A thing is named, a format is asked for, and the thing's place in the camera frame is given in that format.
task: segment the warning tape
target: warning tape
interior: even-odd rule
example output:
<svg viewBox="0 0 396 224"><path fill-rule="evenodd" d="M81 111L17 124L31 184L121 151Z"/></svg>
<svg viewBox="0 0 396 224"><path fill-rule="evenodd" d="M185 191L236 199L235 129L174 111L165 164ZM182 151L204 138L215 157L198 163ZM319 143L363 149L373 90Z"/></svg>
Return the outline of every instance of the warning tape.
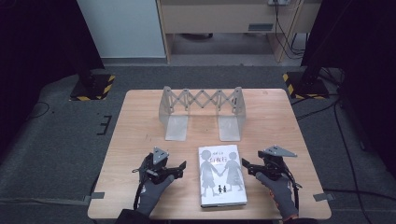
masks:
<svg viewBox="0 0 396 224"><path fill-rule="evenodd" d="M108 78L107 84L106 84L105 88L103 89L103 93L101 95L96 95L96 96L84 96L84 95L81 95L81 96L77 96L77 97L71 97L70 100L71 101L104 100L107 97L108 92L111 89L111 86L113 85L113 81L114 81L115 77L116 76L110 76Z"/></svg>
<svg viewBox="0 0 396 224"><path fill-rule="evenodd" d="M327 96L319 95L319 94L297 94L294 91L293 85L290 82L288 74L283 74L283 80L286 83L286 87L288 88L289 95L291 99L326 99Z"/></svg>

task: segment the black curtain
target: black curtain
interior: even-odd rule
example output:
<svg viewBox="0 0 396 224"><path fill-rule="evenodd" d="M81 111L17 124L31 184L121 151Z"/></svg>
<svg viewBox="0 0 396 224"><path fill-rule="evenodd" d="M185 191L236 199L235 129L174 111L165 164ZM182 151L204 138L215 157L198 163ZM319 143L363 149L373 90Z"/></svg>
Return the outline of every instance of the black curtain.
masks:
<svg viewBox="0 0 396 224"><path fill-rule="evenodd" d="M395 8L392 0L323 0L302 62L344 69L344 109L363 149L377 152L394 176Z"/></svg>
<svg viewBox="0 0 396 224"><path fill-rule="evenodd" d="M0 158L47 84L77 73L67 31L88 69L104 68L76 0L0 0Z"/></svg>

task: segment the book cover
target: book cover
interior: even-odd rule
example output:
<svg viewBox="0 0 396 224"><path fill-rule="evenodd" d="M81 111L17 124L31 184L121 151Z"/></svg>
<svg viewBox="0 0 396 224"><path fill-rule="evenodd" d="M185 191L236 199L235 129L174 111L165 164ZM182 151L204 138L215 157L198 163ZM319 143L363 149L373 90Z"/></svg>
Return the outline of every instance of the book cover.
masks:
<svg viewBox="0 0 396 224"><path fill-rule="evenodd" d="M199 147L201 206L246 204L237 145Z"/></svg>

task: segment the cartoon figure on book cover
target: cartoon figure on book cover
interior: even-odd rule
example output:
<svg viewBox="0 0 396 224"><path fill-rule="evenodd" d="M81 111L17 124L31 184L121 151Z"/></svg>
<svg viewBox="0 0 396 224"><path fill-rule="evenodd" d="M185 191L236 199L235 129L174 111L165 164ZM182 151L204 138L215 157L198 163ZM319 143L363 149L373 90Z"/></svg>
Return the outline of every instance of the cartoon figure on book cover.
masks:
<svg viewBox="0 0 396 224"><path fill-rule="evenodd" d="M212 156L212 153L209 150L204 150L201 153L201 158L204 162L201 163L201 178L202 178L202 187L205 189L204 193L202 194L203 197L206 197L206 190L208 188L212 188L213 196L219 196L215 193L215 181L212 171L217 174L218 176L222 176L215 166L212 165L208 160Z"/></svg>
<svg viewBox="0 0 396 224"><path fill-rule="evenodd" d="M230 189L229 191L233 190L233 186L238 186L239 187L239 191L243 190L242 186L243 186L243 182L241 179L241 176L239 175L239 172L241 172L241 166L238 164L238 162L236 162L236 153L235 152L231 152L229 154L230 160L227 161L227 163L224 166L224 170L220 175L223 175L224 172L228 169L228 175L227 175L227 181L226 183L230 185Z"/></svg>

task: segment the white cabinet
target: white cabinet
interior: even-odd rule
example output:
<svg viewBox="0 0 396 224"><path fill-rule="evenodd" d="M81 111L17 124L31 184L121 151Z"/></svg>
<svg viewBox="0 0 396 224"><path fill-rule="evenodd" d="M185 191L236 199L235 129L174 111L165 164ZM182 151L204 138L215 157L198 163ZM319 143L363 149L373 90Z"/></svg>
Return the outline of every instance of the white cabinet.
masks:
<svg viewBox="0 0 396 224"><path fill-rule="evenodd" d="M155 0L78 0L102 58L165 58Z"/></svg>

